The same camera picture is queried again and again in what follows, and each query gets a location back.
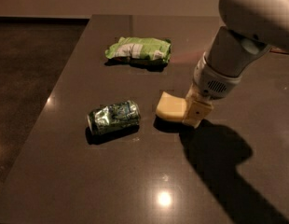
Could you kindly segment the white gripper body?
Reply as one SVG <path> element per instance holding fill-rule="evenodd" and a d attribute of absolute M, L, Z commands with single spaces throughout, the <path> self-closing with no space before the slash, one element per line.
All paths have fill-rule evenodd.
<path fill-rule="evenodd" d="M 198 61 L 193 74 L 193 83 L 204 96 L 213 99 L 225 98 L 241 81 L 241 77 L 222 75 L 207 64 L 205 56 Z"/>

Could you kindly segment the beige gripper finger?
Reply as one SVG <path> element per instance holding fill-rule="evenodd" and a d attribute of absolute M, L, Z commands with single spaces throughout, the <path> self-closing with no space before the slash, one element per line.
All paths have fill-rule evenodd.
<path fill-rule="evenodd" d="M 213 110 L 213 103 L 204 97 L 186 97 L 186 111 L 183 123 L 198 128 L 202 120 Z"/>
<path fill-rule="evenodd" d="M 197 86 L 194 83 L 192 83 L 187 92 L 186 99 L 195 99 L 197 97 L 197 94 L 198 94 Z"/>

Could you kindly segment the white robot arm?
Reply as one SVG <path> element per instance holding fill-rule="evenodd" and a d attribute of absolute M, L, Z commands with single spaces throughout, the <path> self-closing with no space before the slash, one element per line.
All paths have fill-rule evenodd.
<path fill-rule="evenodd" d="M 224 23 L 194 69 L 183 123 L 198 127 L 270 47 L 289 52 L 289 0 L 219 0 Z"/>

